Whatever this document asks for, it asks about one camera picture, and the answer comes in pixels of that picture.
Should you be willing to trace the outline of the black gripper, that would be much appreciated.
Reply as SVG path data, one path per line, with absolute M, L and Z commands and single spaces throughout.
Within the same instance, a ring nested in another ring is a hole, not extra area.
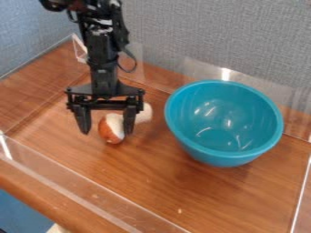
M 90 82 L 65 89 L 66 108 L 74 113 L 74 120 L 82 134 L 90 129 L 92 110 L 124 110 L 123 127 L 129 135 L 133 131 L 136 113 L 143 110 L 144 90 L 125 85 L 117 78 L 117 61 L 94 63 L 89 66 Z

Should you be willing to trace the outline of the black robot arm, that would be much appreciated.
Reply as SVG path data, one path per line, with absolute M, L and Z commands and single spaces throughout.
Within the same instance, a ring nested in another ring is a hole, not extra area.
M 86 47 L 86 64 L 90 82 L 69 86 L 66 108 L 74 113 L 80 131 L 90 130 L 93 110 L 120 110 L 123 129 L 131 134 L 136 115 L 143 111 L 144 91 L 121 83 L 117 72 L 119 54 L 127 53 L 128 29 L 124 24 L 120 0 L 38 0 L 50 12 L 64 11 L 78 24 L 82 44 Z

